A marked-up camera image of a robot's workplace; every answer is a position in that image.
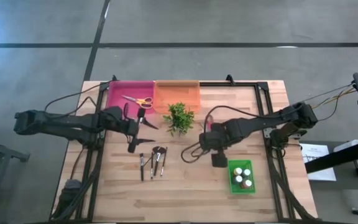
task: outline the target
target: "orange-handled scissors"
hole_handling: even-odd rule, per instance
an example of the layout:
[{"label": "orange-handled scissors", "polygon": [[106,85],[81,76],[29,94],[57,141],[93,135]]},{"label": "orange-handled scissors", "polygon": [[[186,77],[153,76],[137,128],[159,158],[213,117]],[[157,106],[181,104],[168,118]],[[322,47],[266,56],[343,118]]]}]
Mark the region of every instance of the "orange-handled scissors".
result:
[{"label": "orange-handled scissors", "polygon": [[131,100],[135,103],[137,103],[141,108],[143,109],[151,109],[153,107],[153,98],[151,97],[146,97],[144,99],[135,99],[133,97],[129,97],[129,96],[122,96],[127,100]]}]

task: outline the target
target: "green plant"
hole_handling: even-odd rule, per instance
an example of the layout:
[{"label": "green plant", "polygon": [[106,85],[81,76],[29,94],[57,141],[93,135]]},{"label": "green plant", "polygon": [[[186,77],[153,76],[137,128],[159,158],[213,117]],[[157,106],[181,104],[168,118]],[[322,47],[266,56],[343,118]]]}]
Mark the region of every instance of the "green plant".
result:
[{"label": "green plant", "polygon": [[194,112],[185,110],[184,103],[169,105],[170,116],[163,116],[165,121],[172,122],[169,126],[169,132],[179,131],[179,135],[186,134],[189,128],[193,128],[191,124],[194,122]]}]

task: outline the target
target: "wooden table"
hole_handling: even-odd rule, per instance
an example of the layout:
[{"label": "wooden table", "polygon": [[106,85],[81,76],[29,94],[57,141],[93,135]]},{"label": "wooden table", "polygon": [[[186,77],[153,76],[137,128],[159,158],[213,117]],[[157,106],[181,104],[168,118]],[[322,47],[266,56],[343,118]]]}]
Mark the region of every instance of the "wooden table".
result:
[{"label": "wooden table", "polygon": [[[288,106],[284,82],[281,80],[266,82],[270,88],[273,110],[277,111]],[[83,90],[97,84],[99,82],[84,82]],[[170,133],[166,132],[168,124],[163,121],[160,114],[147,115],[147,119],[159,130],[155,131],[142,126],[138,137],[154,139],[156,142],[141,144],[134,154],[129,154],[125,136],[111,131],[107,132],[94,222],[277,221],[261,131],[252,133],[241,143],[225,151],[228,159],[252,161],[256,186],[256,193],[253,195],[231,195],[227,168],[212,167],[209,154],[193,164],[187,164],[181,160],[181,151],[198,141],[198,135],[202,132],[199,124],[212,107],[230,105],[258,114],[253,88],[201,87],[200,92],[201,111],[195,116],[194,129],[185,136],[171,137]],[[80,102],[87,96],[96,100],[97,94],[97,88],[84,93],[80,96]],[[77,115],[93,113],[93,111],[94,106],[91,103],[85,103],[78,110]],[[217,122],[230,118],[248,118],[244,114],[227,109],[218,109],[212,115]],[[148,159],[154,146],[168,147],[164,175],[163,177],[158,175],[154,180],[150,180],[150,163],[148,163],[145,168],[145,181],[141,182],[139,153],[144,153],[145,158]],[[69,143],[56,197],[60,195],[64,183],[70,177],[73,164],[80,151],[81,145],[78,142]],[[78,163],[75,179],[81,180],[85,154],[84,152]],[[307,211],[317,217],[301,151],[297,146],[287,147],[284,160],[292,192]],[[280,198],[283,209],[286,210],[285,197],[282,192],[280,192]],[[88,210],[88,200],[89,195],[85,198],[84,215]]]}]

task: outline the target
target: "gray floor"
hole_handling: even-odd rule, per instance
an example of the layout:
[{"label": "gray floor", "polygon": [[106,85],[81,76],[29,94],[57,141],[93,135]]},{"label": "gray floor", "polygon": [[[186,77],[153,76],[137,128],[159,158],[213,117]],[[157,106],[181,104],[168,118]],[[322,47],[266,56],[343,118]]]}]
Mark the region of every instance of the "gray floor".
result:
[{"label": "gray floor", "polygon": [[[0,43],[93,42],[103,0],[0,1]],[[101,42],[358,42],[358,0],[113,0]],[[0,194],[0,223],[48,218],[67,146],[13,132],[14,113],[42,110],[81,89],[91,49],[0,49],[0,143],[31,153],[12,161]],[[291,103],[351,82],[358,48],[99,49],[91,80],[284,80]],[[310,101],[315,104],[323,99]],[[73,110],[78,97],[51,111]],[[357,95],[304,139],[358,139]],[[334,105],[316,111],[329,115]],[[357,192],[313,191],[320,218],[358,223]]]}]

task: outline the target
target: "white paper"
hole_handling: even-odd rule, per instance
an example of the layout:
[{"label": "white paper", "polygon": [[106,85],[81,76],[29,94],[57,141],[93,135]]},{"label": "white paper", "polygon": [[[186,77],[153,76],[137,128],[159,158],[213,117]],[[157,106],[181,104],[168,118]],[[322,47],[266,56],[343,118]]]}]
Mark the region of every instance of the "white paper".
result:
[{"label": "white paper", "polygon": [[[313,159],[320,158],[329,154],[328,147],[314,144],[300,144],[302,146],[303,162],[310,162]],[[308,174],[309,180],[330,180],[336,181],[333,168],[313,172]]]}]

